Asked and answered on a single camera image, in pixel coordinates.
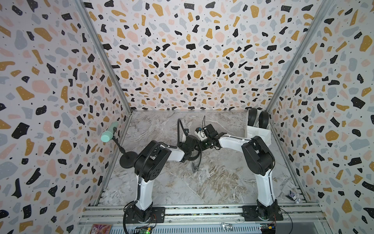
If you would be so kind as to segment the black belt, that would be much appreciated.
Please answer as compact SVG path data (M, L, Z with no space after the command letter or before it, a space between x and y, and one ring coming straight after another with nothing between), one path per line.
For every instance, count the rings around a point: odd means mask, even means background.
M188 161L191 162L191 168L193 173L196 173L199 170L201 160L202 150L199 146L196 146L188 158Z
M247 126L254 126L256 123L258 110L256 108L248 109L247 112Z
M259 114L258 124L259 124L259 128L267 129L268 124L269 124L269 113L267 111L262 111Z

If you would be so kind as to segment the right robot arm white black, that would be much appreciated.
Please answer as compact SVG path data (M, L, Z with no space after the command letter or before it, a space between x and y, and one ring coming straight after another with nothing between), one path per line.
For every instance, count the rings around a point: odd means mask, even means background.
M263 139L260 136L246 139L218 133L211 124L196 128L195 133L200 140L202 151L207 148L228 148L243 154L248 168L256 177L257 214L262 220L274 217L279 210L272 183L275 158Z

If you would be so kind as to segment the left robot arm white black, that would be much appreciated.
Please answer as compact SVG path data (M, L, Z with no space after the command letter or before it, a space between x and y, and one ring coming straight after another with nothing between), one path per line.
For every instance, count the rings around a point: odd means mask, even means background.
M153 140L139 154L122 150L120 166L125 169L134 168L137 176L136 199L124 208L125 215L132 212L133 218L138 222L147 222L152 218L154 180L168 161L201 161L202 150L199 142L178 119L176 146Z

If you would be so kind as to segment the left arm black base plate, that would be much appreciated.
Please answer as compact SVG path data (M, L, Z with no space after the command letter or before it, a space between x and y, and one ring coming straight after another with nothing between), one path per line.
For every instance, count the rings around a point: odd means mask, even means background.
M153 206L143 211L134 205L128 209L124 220L126 224L164 223L165 211L165 207Z

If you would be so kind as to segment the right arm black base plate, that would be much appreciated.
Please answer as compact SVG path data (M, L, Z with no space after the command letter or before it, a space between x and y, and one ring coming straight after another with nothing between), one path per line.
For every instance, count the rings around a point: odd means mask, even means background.
M260 206L243 206L242 217L245 221L283 221L284 218L279 206L271 205Z

